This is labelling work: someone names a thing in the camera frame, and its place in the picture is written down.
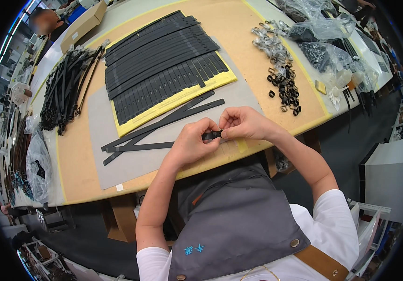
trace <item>woman's right hand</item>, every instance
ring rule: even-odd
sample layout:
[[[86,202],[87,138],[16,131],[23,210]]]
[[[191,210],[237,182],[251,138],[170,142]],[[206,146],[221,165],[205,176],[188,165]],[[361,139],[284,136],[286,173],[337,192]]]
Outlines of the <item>woman's right hand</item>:
[[[222,138],[252,138],[270,141],[272,135],[285,131],[251,107],[228,107],[219,120]]]

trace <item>gold necklace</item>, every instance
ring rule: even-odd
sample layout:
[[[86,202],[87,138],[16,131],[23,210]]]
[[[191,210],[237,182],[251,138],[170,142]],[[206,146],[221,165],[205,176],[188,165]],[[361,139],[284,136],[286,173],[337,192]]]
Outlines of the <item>gold necklace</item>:
[[[280,278],[278,278],[278,276],[276,276],[275,273],[273,273],[273,272],[272,272],[270,269],[268,269],[265,265],[261,265],[261,266],[264,267],[265,269],[267,269],[268,272],[272,273],[272,275],[273,275],[275,278],[277,278],[278,281],[281,281]],[[255,267],[252,268],[252,269],[250,269],[250,271],[247,272],[247,274],[245,274],[239,281],[244,280],[244,278],[245,278],[248,274],[250,274],[250,272],[251,272],[253,269],[255,269]]]

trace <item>cork work table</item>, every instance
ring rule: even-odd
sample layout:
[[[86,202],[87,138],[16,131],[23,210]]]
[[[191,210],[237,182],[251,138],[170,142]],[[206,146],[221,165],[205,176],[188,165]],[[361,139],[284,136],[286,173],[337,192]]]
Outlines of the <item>cork work table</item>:
[[[83,38],[86,41],[84,45],[89,48],[97,48],[106,39],[110,39],[111,42],[116,41],[176,10],[181,10],[185,15],[193,15],[201,22],[201,27],[209,36],[216,37],[250,86],[266,117],[281,125],[292,135],[299,135],[315,128],[348,110],[344,98],[341,99],[340,109],[336,110],[328,97],[315,89],[314,81],[320,79],[320,73],[310,65],[297,44],[288,39],[283,40],[283,43],[294,57],[293,69],[297,74],[296,85],[299,88],[303,111],[297,117],[293,116],[290,111],[284,113],[280,109],[281,100],[278,97],[270,98],[268,96],[270,90],[275,90],[275,87],[266,80],[269,74],[267,70],[272,65],[264,52],[251,43],[256,36],[250,30],[264,20],[283,20],[289,26],[293,22],[265,0],[183,0],[177,2],[130,0],[115,3],[108,7],[100,25]],[[54,65],[58,63],[60,48],[56,43],[49,50],[50,54],[45,55],[47,63],[38,66],[35,76],[45,79]],[[104,87],[104,70],[104,63],[99,63],[88,86],[86,99]],[[28,101],[29,109],[33,111],[33,114],[39,114],[46,87],[40,79],[34,77],[33,80],[35,83],[32,92],[37,94],[35,98],[30,98]],[[355,102],[350,99],[351,108],[359,105],[354,90],[352,90],[352,95],[355,97]],[[51,132],[44,131],[44,137],[51,157],[54,177],[53,188],[49,190],[49,206],[89,202],[141,191],[148,188],[157,173],[154,171],[138,175],[132,180],[105,190],[100,188],[89,132],[88,103],[83,104],[81,115],[66,126],[64,136],[58,136],[55,128]],[[232,140],[222,143],[214,153],[184,167],[177,177],[198,174],[272,146],[266,141],[242,139],[240,142],[241,149],[237,142]],[[38,207],[41,204],[31,201],[22,192],[19,192],[16,194],[16,206],[25,205]]]

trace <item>woman's left hand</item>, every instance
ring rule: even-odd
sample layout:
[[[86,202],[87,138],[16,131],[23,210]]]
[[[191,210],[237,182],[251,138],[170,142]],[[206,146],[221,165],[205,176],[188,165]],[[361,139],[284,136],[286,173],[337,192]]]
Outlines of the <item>woman's left hand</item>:
[[[220,138],[215,138],[205,143],[202,141],[202,134],[219,130],[217,124],[207,117],[195,123],[186,124],[172,149],[166,155],[165,160],[169,161],[169,164],[171,163],[181,168],[216,151],[219,147]]]

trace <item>brown leather apron strap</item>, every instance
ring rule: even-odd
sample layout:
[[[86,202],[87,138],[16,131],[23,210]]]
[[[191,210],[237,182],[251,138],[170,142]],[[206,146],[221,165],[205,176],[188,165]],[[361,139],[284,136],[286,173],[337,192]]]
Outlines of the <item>brown leather apron strap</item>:
[[[331,281],[344,281],[348,275],[343,265],[312,245],[294,256]]]

